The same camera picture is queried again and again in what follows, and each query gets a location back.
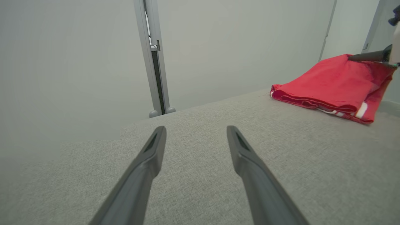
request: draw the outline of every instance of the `black strip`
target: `black strip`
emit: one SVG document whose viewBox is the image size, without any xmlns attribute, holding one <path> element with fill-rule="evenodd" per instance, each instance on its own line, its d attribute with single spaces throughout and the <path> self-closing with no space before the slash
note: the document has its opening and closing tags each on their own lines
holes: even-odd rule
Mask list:
<svg viewBox="0 0 400 225">
<path fill-rule="evenodd" d="M 161 113 L 164 115 L 165 105 L 164 105 L 164 97 L 162 95 L 160 67 L 158 65 L 157 51 L 152 51 L 151 55 L 153 56 L 154 71 L 156 72 L 156 81 L 157 81 L 158 97 L 160 99 L 160 104 L 161 104 Z"/>
</svg>

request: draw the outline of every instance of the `red garment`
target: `red garment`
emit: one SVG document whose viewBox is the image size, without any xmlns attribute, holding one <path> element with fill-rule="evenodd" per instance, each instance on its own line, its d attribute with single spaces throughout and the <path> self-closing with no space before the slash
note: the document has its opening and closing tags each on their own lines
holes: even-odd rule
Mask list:
<svg viewBox="0 0 400 225">
<path fill-rule="evenodd" d="M 395 68 L 378 62 L 354 62 L 348 54 L 320 61 L 287 84 L 274 84 L 272 98 L 303 108 L 370 124 Z"/>
</svg>

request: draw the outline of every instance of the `gray fabric surface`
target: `gray fabric surface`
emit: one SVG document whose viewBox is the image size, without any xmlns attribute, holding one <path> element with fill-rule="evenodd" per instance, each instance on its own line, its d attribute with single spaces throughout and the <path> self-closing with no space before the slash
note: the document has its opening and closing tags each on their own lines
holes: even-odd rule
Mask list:
<svg viewBox="0 0 400 225">
<path fill-rule="evenodd" d="M 0 184 L 1 224 L 87 224 L 153 130 L 164 161 L 144 224 L 252 224 L 226 126 L 237 126 L 310 224 L 400 223 L 400 118 L 366 126 L 273 100 L 268 90 L 140 121 L 118 141 L 63 143 Z"/>
</svg>

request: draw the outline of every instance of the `rounded gray foot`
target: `rounded gray foot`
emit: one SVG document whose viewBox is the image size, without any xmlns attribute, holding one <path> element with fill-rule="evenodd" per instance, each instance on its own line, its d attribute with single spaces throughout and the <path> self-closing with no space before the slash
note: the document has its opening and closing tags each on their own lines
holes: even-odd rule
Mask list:
<svg viewBox="0 0 400 225">
<path fill-rule="evenodd" d="M 153 118 L 153 117 L 156 117 L 156 116 L 158 116 L 157 110 L 150 111 L 149 118 Z"/>
<path fill-rule="evenodd" d="M 176 112 L 176 109 L 174 107 L 169 107 L 167 109 L 167 113 L 173 113 L 173 112 Z"/>
</svg>

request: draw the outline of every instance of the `red fabric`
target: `red fabric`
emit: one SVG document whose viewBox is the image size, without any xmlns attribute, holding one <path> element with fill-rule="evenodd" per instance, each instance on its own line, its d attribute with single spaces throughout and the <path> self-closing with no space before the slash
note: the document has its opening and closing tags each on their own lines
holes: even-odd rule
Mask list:
<svg viewBox="0 0 400 225">
<path fill-rule="evenodd" d="M 378 62 L 349 61 L 348 56 L 322 60 L 292 82 L 274 84 L 271 97 L 358 123 L 372 123 L 396 69 Z"/>
</svg>

